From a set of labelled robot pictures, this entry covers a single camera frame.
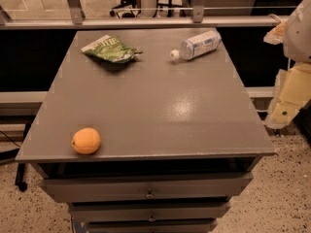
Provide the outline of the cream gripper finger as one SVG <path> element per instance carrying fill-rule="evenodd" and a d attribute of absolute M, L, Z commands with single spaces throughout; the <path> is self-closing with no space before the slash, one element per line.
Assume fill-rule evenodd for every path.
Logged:
<path fill-rule="evenodd" d="M 278 45 L 283 43 L 287 22 L 282 20 L 278 25 L 266 33 L 263 40 L 270 45 Z"/>
<path fill-rule="evenodd" d="M 276 76 L 273 98 L 269 104 L 265 125 L 281 129 L 291 123 L 311 100 L 311 64 L 296 63 Z"/>

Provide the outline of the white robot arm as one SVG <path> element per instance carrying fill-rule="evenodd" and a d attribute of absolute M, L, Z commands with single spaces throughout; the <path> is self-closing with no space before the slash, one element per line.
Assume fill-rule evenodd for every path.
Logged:
<path fill-rule="evenodd" d="M 294 62 L 292 68 L 278 72 L 264 121 L 268 128 L 281 129 L 311 100 L 311 0 L 302 0 L 263 40 L 282 44 L 284 55 Z"/>

